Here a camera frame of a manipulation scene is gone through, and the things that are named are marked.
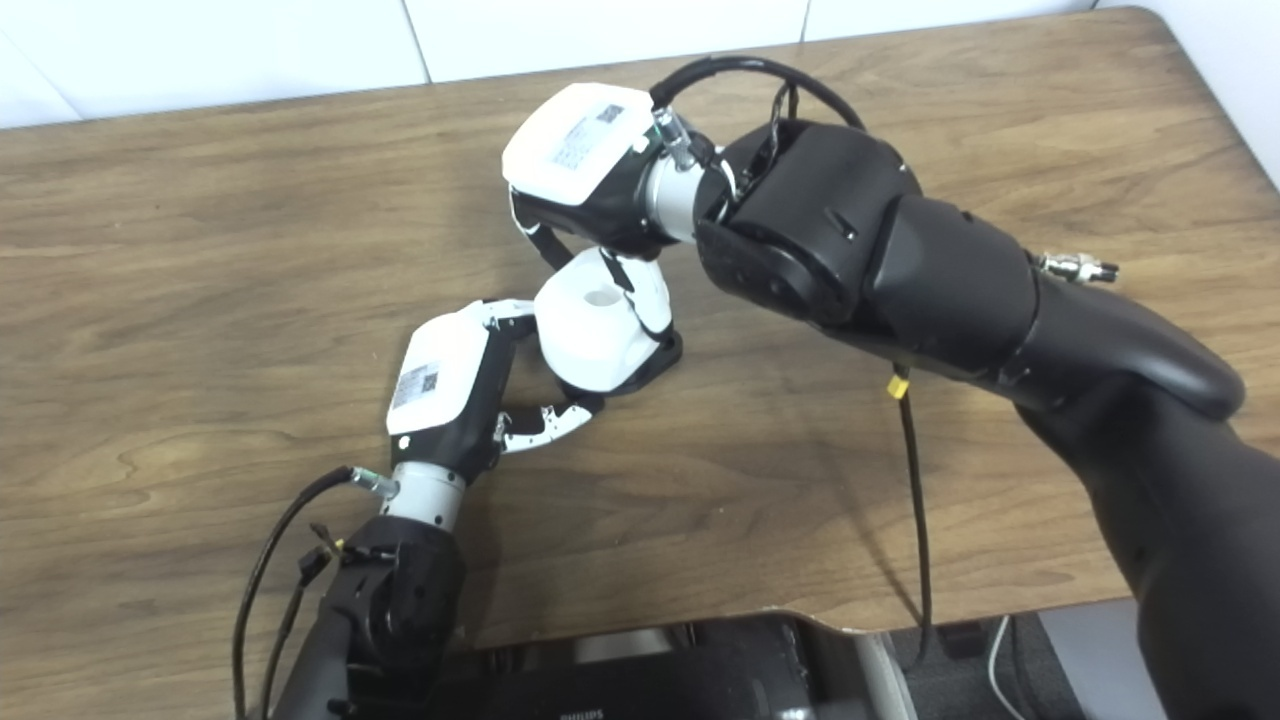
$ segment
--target label sticker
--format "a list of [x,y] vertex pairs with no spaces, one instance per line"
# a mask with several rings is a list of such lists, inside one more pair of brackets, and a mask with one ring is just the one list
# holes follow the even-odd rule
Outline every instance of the label sticker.
[[613,129],[613,120],[618,119],[625,111],[626,108],[614,105],[613,102],[596,105],[595,109],[573,126],[573,129],[568,131],[564,140],[552,152],[552,163],[568,170],[576,170],[582,164],[582,160],[591,154],[591,150],[609,136],[609,131]]
[[392,410],[408,405],[435,392],[435,380],[440,377],[440,364],[428,363],[401,375],[396,380],[396,395],[392,396]]

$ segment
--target silver metal joint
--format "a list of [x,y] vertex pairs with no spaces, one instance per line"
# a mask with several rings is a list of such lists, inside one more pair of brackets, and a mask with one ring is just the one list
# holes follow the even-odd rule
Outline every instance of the silver metal joint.
[[399,484],[399,492],[383,503],[383,515],[453,532],[458,509],[462,507],[462,493],[467,489],[462,475],[431,462],[407,460],[396,465],[392,479]]
[[645,213],[658,224],[663,234],[680,242],[694,242],[694,229],[698,218],[694,214],[694,199],[698,197],[698,184],[707,173],[692,167],[681,172],[675,158],[658,158],[645,178]]
[[1036,258],[1036,269],[1076,284],[1091,282],[1114,283],[1120,275],[1120,265],[1103,263],[1093,255],[1085,255],[1084,252],[1046,252]]
[[367,489],[383,500],[390,500],[399,493],[399,483],[367,468],[351,470],[351,483]]
[[685,172],[698,164],[691,150],[694,141],[689,137],[689,129],[681,122],[680,115],[671,108],[658,108],[653,111],[653,124],[658,128],[658,137],[662,145],[676,161],[676,169]]

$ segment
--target cable connector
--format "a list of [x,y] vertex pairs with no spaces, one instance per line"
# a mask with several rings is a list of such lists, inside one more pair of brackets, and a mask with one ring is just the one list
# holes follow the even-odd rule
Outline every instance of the cable connector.
[[399,483],[367,468],[352,468],[351,483],[362,487],[383,500],[399,495]]
[[298,559],[298,585],[307,587],[311,580],[320,577],[324,569],[329,566],[329,561],[333,560],[333,552],[328,547],[312,547]]
[[1114,283],[1120,275],[1120,265],[1103,263],[1093,255],[1084,252],[1044,252],[1036,258],[1036,269],[1076,284],[1091,282]]
[[320,542],[324,543],[329,555],[334,557],[342,556],[343,541],[333,539],[333,534],[329,533],[328,525],[324,523],[310,523],[307,527],[311,528],[311,533],[315,534],[315,537],[320,538]]
[[653,126],[658,128],[662,145],[676,161],[676,170],[682,173],[698,164],[698,158],[692,151],[694,141],[689,137],[689,131],[680,115],[669,105],[654,109]]
[[884,389],[888,392],[890,397],[893,400],[902,400],[906,396],[906,389],[911,387],[911,380],[893,373],[893,377],[888,379],[888,387]]

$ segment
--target wood grain surface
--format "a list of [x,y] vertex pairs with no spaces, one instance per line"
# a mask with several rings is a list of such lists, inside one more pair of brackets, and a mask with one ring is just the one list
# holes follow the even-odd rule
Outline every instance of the wood grain surface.
[[[1242,372],[1236,428],[1280,451],[1280,199],[1156,17],[763,54],[845,94],[931,195],[1119,261],[1119,292]],[[228,717],[232,619],[285,502],[334,465],[385,469],[417,324],[548,277],[507,217],[507,138],[571,81],[648,87],[677,64],[0,133],[4,716]],[[773,91],[726,76],[678,108],[726,141]],[[719,293],[691,249],[663,268],[677,369],[468,493],[466,641],[763,609],[914,623],[884,363]],[[913,392],[938,620],[1125,593],[1084,492],[1005,402]],[[554,396],[536,350],[512,395]],[[344,533],[374,509],[333,495],[307,518]],[[264,585],[252,684],[310,544],[292,534]]]

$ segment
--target yellow cable tie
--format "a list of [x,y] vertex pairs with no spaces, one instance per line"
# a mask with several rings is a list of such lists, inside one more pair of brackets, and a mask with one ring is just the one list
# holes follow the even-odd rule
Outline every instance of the yellow cable tie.
[[911,380],[904,378],[902,375],[899,375],[897,373],[893,373],[893,377],[890,378],[888,380],[888,387],[886,387],[884,389],[887,389],[888,393],[893,396],[893,400],[902,400],[902,397],[906,395],[906,388],[910,386]]

